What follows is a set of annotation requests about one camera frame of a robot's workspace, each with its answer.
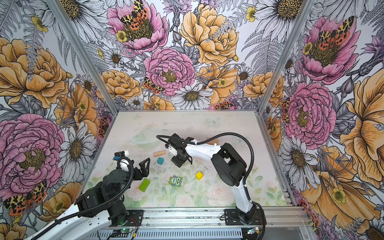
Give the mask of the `teal cube block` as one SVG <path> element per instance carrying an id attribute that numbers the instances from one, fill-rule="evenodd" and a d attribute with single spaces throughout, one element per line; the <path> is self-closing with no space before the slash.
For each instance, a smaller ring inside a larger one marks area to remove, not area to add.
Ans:
<path id="1" fill-rule="evenodd" d="M 159 158 L 157 159 L 157 163 L 158 163 L 159 165 L 163 165 L 163 164 L 164 164 L 164 159 L 161 158 L 161 157 L 159 157 Z"/>

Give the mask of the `natural wood block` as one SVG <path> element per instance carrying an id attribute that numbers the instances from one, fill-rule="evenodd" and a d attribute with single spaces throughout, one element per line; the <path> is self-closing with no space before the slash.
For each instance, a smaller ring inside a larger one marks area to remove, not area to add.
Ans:
<path id="1" fill-rule="evenodd" d="M 209 145 L 219 145 L 219 139 L 216 138 L 216 139 L 213 139 L 213 140 L 210 140 L 209 142 L 207 142 L 207 144 Z"/>
<path id="2" fill-rule="evenodd" d="M 154 156 L 154 157 L 160 157 L 160 156 L 164 156 L 164 155 L 166 155 L 166 154 L 167 154 L 167 152 L 166 152 L 165 150 L 162 150 L 162 151 L 154 152 L 154 153 L 153 153 L 153 156 Z"/>

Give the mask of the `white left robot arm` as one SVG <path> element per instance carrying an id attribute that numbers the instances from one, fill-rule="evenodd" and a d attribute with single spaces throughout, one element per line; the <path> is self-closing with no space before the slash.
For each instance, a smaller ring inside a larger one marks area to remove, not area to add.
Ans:
<path id="1" fill-rule="evenodd" d="M 30 236 L 31 240 L 84 240 L 108 227 L 133 227 L 134 233 L 142 225 L 142 210 L 127 210 L 123 194 L 133 181 L 142 180 L 150 172 L 150 159 L 134 167 L 127 157 L 115 157 L 117 168 L 103 180 L 86 190 L 54 221 Z"/>

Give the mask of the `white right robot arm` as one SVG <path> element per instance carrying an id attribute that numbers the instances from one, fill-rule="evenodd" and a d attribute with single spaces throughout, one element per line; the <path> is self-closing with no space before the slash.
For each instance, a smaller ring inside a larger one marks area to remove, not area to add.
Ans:
<path id="1" fill-rule="evenodd" d="M 247 144 L 251 156 L 249 166 L 232 145 L 228 143 L 221 146 L 209 144 L 210 141 L 224 136 L 237 137 Z M 165 143 L 165 147 L 173 155 L 172 162 L 179 168 L 186 161 L 192 163 L 194 157 L 210 161 L 220 179 L 231 187 L 241 223 L 248 225 L 251 222 L 258 205 L 251 200 L 246 181 L 253 168 L 255 154 L 251 143 L 244 136 L 227 132 L 202 142 L 194 138 L 182 139 L 177 134 L 157 135 L 156 138 Z"/>

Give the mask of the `green rectangular block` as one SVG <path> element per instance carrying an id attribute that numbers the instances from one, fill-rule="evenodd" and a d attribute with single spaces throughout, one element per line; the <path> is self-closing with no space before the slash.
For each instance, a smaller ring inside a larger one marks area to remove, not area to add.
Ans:
<path id="1" fill-rule="evenodd" d="M 144 179 L 141 185 L 139 186 L 139 190 L 144 193 L 149 187 L 150 183 L 151 183 L 150 180 Z"/>

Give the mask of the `yellow cube block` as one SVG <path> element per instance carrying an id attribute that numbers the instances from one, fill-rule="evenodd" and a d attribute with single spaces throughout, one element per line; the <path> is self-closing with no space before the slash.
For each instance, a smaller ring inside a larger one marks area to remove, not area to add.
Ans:
<path id="1" fill-rule="evenodd" d="M 201 173 L 201 172 L 197 172 L 196 173 L 196 178 L 200 181 L 202 178 L 203 178 L 203 173 Z"/>

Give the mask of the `green owl toy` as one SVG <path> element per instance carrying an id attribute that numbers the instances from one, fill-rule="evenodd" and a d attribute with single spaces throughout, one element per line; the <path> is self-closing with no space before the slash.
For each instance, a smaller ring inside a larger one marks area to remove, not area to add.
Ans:
<path id="1" fill-rule="evenodd" d="M 169 179 L 169 184 L 172 187 L 180 187 L 182 185 L 182 181 L 183 181 L 182 177 L 172 176 Z"/>

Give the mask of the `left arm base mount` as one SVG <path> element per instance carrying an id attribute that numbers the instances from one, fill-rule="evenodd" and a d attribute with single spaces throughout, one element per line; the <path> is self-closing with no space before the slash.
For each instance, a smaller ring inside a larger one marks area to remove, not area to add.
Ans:
<path id="1" fill-rule="evenodd" d="M 113 225 L 117 227 L 140 227 L 144 210 L 125 210 L 115 218 Z"/>

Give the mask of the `aluminium rail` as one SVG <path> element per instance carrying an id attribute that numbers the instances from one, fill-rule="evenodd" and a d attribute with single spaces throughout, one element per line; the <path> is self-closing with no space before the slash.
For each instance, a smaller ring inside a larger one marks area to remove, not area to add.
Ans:
<path id="1" fill-rule="evenodd" d="M 226 208 L 146 208 L 140 229 L 186 229 L 186 228 L 253 228 L 253 226 L 227 226 L 224 221 Z M 308 227 L 307 213 L 302 207 L 265 207 L 264 227 Z M 117 227 L 109 220 L 109 213 L 103 211 L 94 218 L 74 217 L 57 225 L 64 234 L 79 231 L 81 234 L 93 233 L 100 229 L 127 229 L 134 227 Z"/>

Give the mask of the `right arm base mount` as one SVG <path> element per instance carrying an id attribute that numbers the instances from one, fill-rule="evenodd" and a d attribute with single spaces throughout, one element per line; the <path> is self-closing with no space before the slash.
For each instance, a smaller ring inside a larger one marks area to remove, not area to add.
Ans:
<path id="1" fill-rule="evenodd" d="M 224 209 L 224 221 L 227 226 L 261 226 L 266 223 L 261 209 L 251 209 L 244 213 L 239 209 Z"/>

